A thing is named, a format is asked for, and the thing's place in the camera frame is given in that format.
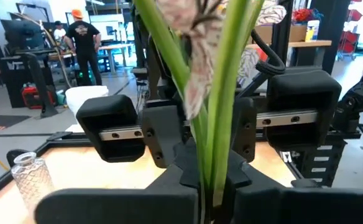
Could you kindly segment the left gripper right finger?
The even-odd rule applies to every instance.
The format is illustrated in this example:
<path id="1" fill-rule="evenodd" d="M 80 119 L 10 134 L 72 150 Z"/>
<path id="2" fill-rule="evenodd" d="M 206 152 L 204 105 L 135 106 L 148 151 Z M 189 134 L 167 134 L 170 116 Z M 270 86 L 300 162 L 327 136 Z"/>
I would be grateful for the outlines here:
<path id="1" fill-rule="evenodd" d="M 363 224 L 363 190 L 285 187 L 229 153 L 232 223 Z"/>

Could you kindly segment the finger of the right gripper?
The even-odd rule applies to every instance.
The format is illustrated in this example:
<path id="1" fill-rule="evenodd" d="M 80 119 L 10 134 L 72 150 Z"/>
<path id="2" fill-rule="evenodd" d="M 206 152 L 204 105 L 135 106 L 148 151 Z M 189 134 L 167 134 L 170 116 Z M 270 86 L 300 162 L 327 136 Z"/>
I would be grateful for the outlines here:
<path id="1" fill-rule="evenodd" d="M 255 157 L 257 108 L 253 99 L 236 98 L 232 113 L 232 150 L 252 162 Z"/>
<path id="2" fill-rule="evenodd" d="M 160 106 L 144 109 L 141 129 L 155 165 L 167 168 L 175 158 L 174 145 L 182 141 L 177 107 Z"/>

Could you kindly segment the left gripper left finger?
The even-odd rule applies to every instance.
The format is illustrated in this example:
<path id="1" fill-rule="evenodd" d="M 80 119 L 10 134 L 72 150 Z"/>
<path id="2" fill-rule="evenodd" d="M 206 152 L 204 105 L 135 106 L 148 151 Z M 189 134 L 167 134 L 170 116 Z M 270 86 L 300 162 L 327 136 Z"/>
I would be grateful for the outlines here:
<path id="1" fill-rule="evenodd" d="M 196 145 L 174 146 L 176 158 L 146 189 L 63 189 L 44 197 L 37 223 L 199 223 Z"/>

